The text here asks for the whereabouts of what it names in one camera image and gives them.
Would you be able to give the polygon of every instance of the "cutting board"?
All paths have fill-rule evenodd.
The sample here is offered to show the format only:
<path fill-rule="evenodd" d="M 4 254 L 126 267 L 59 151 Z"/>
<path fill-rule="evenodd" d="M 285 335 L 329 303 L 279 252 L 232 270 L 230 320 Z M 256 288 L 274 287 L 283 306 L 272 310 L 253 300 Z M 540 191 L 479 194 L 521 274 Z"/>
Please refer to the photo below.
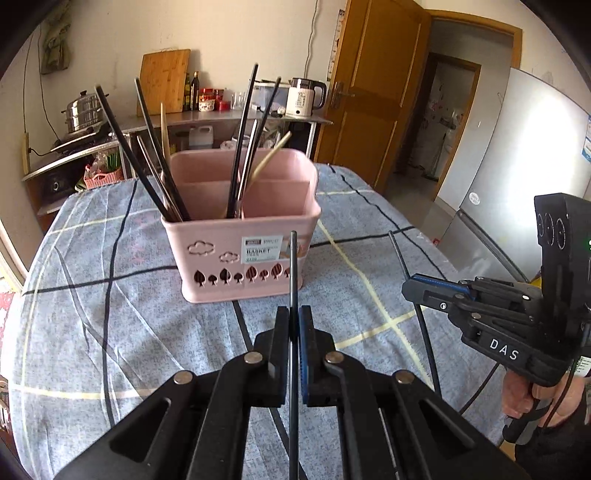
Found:
<path fill-rule="evenodd" d="M 190 53 L 191 50 L 167 50 L 144 55 L 139 82 L 150 115 L 160 114 L 160 102 L 166 107 L 167 113 L 183 111 Z M 139 102 L 137 115 L 142 116 Z"/>

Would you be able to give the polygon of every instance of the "floor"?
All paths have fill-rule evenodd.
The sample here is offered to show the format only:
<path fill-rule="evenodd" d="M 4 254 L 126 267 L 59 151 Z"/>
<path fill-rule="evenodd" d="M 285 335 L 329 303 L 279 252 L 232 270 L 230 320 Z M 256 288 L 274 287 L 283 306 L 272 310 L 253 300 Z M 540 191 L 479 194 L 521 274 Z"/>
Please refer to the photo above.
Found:
<path fill-rule="evenodd" d="M 433 203 L 431 195 L 436 183 L 420 173 L 409 169 L 406 175 L 392 175 L 384 197 L 426 237 L 441 240 L 453 217 Z"/>

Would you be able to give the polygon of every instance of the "cloud cutout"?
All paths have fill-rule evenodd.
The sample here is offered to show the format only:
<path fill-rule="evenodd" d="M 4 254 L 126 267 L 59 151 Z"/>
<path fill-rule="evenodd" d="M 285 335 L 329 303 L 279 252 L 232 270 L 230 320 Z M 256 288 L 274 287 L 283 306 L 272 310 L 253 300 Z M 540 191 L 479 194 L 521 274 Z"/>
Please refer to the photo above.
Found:
<path fill-rule="evenodd" d="M 215 247 L 213 244 L 198 240 L 193 245 L 189 245 L 188 250 L 192 255 L 209 255 L 214 252 Z"/>
<path fill-rule="evenodd" d="M 240 259 L 240 255 L 233 254 L 232 252 L 226 252 L 220 255 L 220 262 L 224 263 L 234 263 L 237 262 L 238 259 Z"/>

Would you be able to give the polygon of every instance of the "utensil holder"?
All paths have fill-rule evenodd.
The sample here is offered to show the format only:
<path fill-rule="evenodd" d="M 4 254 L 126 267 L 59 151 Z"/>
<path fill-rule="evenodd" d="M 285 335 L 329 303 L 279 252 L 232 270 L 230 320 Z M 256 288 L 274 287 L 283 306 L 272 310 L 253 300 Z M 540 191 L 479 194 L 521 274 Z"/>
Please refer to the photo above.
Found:
<path fill-rule="evenodd" d="M 269 152 L 258 149 L 252 171 Z M 242 217 L 223 218 L 233 151 L 193 150 L 172 155 L 170 170 L 193 220 L 162 219 L 191 303 L 287 294 L 290 232 L 298 234 L 298 287 L 320 217 L 318 172 L 297 150 L 283 149 L 247 188 Z"/>

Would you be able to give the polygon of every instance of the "human hand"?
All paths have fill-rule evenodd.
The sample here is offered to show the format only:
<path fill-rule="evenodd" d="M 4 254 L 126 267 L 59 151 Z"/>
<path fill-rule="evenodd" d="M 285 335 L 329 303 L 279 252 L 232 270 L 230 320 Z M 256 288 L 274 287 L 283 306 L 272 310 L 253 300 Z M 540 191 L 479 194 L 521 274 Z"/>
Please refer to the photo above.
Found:
<path fill-rule="evenodd" d="M 534 398 L 539 398 L 540 400 L 551 398 L 552 405 L 550 406 L 550 409 L 538 422 L 538 426 L 543 426 L 546 418 L 550 415 L 552 408 L 554 408 L 554 404 L 562 394 L 567 378 L 568 374 L 565 374 L 560 382 L 558 382 L 558 385 L 554 387 L 541 387 L 534 384 L 530 393 L 530 383 L 522 376 L 508 370 L 503 379 L 503 412 L 505 415 L 518 419 L 524 413 L 528 413 L 532 409 Z M 558 410 L 556 410 L 552 416 L 552 419 L 548 424 L 549 427 L 554 427 L 562 423 L 575 412 L 581 402 L 584 388 L 585 379 L 583 377 L 573 377 L 569 391 L 558 407 Z"/>

